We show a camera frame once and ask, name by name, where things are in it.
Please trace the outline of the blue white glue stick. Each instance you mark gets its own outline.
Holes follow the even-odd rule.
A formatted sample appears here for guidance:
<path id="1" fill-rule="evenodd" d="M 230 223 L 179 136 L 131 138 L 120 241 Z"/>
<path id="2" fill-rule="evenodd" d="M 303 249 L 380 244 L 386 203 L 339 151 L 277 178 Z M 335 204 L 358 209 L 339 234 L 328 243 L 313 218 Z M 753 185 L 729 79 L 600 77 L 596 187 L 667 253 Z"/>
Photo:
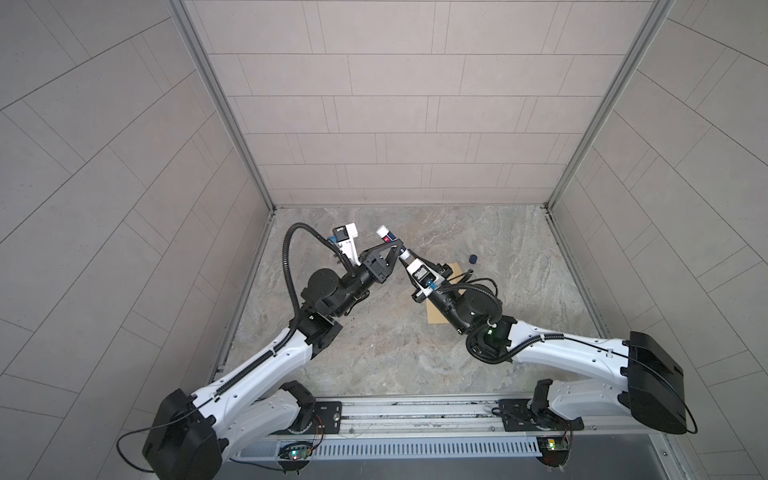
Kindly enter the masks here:
<path id="1" fill-rule="evenodd" d="M 382 239 L 384 243 L 393 243 L 398 240 L 398 237 L 394 235 L 386 226 L 381 225 L 376 230 L 377 235 Z"/>

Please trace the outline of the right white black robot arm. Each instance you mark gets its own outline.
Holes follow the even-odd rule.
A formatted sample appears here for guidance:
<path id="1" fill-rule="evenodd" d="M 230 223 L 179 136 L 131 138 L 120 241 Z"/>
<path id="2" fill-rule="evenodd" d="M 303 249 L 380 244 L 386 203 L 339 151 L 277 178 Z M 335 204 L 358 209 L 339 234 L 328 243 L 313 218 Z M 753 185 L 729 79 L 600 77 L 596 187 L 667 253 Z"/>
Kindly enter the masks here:
<path id="1" fill-rule="evenodd" d="M 650 335 L 590 338 L 548 330 L 503 312 L 494 282 L 464 274 L 450 282 L 448 266 L 412 275 L 417 302 L 429 301 L 465 338 L 465 348 L 487 365 L 534 363 L 580 375 L 575 383 L 538 382 L 530 412 L 567 423 L 585 415 L 629 415 L 663 433 L 696 434 L 685 400 L 684 371 Z"/>

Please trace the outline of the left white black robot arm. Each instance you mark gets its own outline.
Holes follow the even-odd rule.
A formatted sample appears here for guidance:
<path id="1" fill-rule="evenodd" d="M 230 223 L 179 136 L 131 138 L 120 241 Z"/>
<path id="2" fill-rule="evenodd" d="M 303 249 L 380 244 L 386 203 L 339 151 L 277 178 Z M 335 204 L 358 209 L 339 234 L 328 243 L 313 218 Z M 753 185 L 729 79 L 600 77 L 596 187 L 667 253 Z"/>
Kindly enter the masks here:
<path id="1" fill-rule="evenodd" d="M 297 291 L 290 267 L 293 235 L 304 230 L 342 263 L 345 274 L 314 272 Z M 276 431 L 302 432 L 314 417 L 315 397 L 288 375 L 331 345 L 342 330 L 338 317 L 366 300 L 374 284 L 393 273 L 404 246 L 386 233 L 363 252 L 353 238 L 325 238 L 304 223 L 292 225 L 281 252 L 293 309 L 288 326 L 260 352 L 220 379 L 187 394 L 166 396 L 147 428 L 142 455 L 159 479 L 212 479 L 222 464 L 257 439 Z"/>

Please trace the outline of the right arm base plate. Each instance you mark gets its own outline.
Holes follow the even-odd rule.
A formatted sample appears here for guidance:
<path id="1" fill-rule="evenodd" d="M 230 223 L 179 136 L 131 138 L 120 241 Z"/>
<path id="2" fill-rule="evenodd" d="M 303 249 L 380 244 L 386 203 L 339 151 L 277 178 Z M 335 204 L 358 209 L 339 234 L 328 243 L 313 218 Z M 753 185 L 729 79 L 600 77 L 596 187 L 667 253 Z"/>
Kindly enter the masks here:
<path id="1" fill-rule="evenodd" d="M 567 420 L 555 414 L 548 406 L 534 406 L 533 400 L 501 399 L 491 413 L 502 420 L 506 432 L 568 432 L 584 429 L 581 418 Z"/>

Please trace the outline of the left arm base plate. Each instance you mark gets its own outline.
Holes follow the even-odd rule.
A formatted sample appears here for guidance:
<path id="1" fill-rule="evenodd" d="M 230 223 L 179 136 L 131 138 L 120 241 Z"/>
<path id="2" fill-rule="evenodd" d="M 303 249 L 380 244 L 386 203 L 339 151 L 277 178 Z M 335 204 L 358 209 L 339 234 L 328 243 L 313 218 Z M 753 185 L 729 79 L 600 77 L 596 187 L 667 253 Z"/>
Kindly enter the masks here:
<path id="1" fill-rule="evenodd" d="M 314 401 L 300 408 L 296 418 L 296 425 L 293 429 L 299 434 L 313 432 L 318 423 L 324 428 L 327 434 L 338 434 L 342 419 L 343 404 L 340 401 Z"/>

